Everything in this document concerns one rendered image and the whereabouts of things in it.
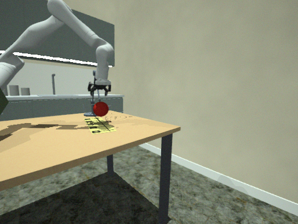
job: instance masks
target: beige wall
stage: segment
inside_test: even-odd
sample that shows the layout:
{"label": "beige wall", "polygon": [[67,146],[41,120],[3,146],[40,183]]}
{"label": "beige wall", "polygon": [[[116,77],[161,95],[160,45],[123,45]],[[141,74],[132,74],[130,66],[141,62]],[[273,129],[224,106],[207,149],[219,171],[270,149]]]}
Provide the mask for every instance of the beige wall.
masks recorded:
{"label": "beige wall", "polygon": [[181,126],[173,154],[298,203],[297,1],[65,2],[115,25],[125,113]]}

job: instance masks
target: table leg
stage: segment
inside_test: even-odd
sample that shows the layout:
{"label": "table leg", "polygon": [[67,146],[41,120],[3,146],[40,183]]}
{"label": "table leg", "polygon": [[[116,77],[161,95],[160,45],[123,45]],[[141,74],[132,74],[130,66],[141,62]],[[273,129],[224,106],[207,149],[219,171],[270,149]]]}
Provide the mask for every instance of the table leg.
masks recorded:
{"label": "table leg", "polygon": [[113,154],[107,156],[107,163],[108,163],[108,174],[112,176],[114,174]]}
{"label": "table leg", "polygon": [[161,139],[161,181],[159,187],[159,224],[168,222],[169,193],[170,193],[170,163],[172,157],[173,134]]}

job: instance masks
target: mottled stone floor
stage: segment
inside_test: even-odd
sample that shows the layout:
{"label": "mottled stone floor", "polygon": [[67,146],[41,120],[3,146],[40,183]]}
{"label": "mottled stone floor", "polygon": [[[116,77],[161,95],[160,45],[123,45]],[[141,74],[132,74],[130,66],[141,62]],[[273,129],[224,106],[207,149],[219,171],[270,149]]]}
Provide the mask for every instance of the mottled stone floor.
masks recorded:
{"label": "mottled stone floor", "polygon": [[[174,162],[171,166],[169,224],[298,223],[295,215]],[[44,220],[36,223],[155,223],[160,156],[137,146],[114,154],[114,171],[112,178],[105,174],[105,157],[1,191],[0,223],[3,217],[12,220],[5,224],[19,223],[15,217],[21,212],[27,217],[22,224],[32,224],[37,215],[29,208],[34,207],[42,208],[38,218]]]}

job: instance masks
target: light strip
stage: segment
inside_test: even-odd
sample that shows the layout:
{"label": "light strip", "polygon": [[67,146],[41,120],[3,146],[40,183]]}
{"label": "light strip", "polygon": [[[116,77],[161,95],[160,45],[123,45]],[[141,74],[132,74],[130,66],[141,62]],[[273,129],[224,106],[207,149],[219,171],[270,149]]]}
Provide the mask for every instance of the light strip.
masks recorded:
{"label": "light strip", "polygon": [[[3,54],[5,52],[5,50],[0,50],[0,53]],[[48,60],[55,60],[55,61],[59,61],[59,62],[72,62],[72,63],[76,63],[76,64],[90,64],[92,66],[97,66],[97,63],[94,62],[82,62],[79,60],[73,60],[73,59],[62,59],[59,57],[49,57],[49,56],[41,56],[41,55],[31,55],[29,53],[19,53],[19,52],[14,52],[13,53],[16,56],[24,56],[24,57],[34,57],[37,59],[48,59]]]}

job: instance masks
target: wooden tabletop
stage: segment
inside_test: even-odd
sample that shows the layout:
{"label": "wooden tabletop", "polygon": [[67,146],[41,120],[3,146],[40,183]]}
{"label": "wooden tabletop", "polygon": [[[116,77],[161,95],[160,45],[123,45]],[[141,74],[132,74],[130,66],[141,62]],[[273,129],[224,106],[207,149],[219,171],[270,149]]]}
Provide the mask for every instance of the wooden tabletop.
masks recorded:
{"label": "wooden tabletop", "polygon": [[0,191],[178,132],[158,121],[109,111],[116,131],[92,134],[80,114],[0,121]]}

